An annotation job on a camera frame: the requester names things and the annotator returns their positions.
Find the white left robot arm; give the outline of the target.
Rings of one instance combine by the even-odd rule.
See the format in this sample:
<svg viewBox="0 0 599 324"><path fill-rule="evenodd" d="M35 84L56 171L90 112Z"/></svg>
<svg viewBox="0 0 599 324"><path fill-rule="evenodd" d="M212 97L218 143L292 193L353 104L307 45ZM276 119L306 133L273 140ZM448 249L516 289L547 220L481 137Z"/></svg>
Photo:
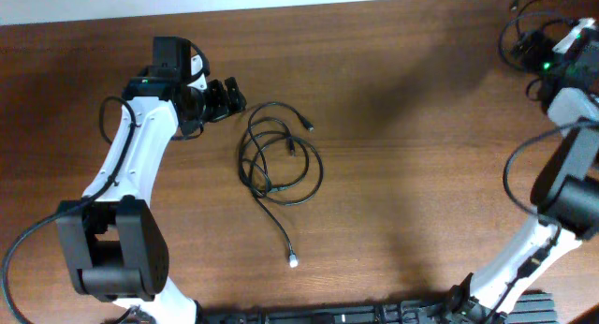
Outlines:
<svg viewBox="0 0 599 324"><path fill-rule="evenodd" d="M166 241L150 210L168 144L192 140L207 123L243 111L234 78L210 80L203 52L182 37L155 37L153 60L117 102L121 122L81 199L57 209L60 244L73 288L101 302L137 308L155 323L199 323L198 302L169 277Z"/></svg>

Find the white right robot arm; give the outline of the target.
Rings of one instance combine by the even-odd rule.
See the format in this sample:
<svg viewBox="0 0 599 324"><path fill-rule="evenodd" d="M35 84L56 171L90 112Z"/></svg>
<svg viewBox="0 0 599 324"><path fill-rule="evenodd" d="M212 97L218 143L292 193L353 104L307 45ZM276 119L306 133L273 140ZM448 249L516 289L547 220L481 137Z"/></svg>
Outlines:
<svg viewBox="0 0 599 324"><path fill-rule="evenodd" d="M562 143L533 184L523 227L489 265L451 288L441 323L505 323L522 294L552 264L598 233L598 25L582 19L539 67L537 93Z"/></svg>

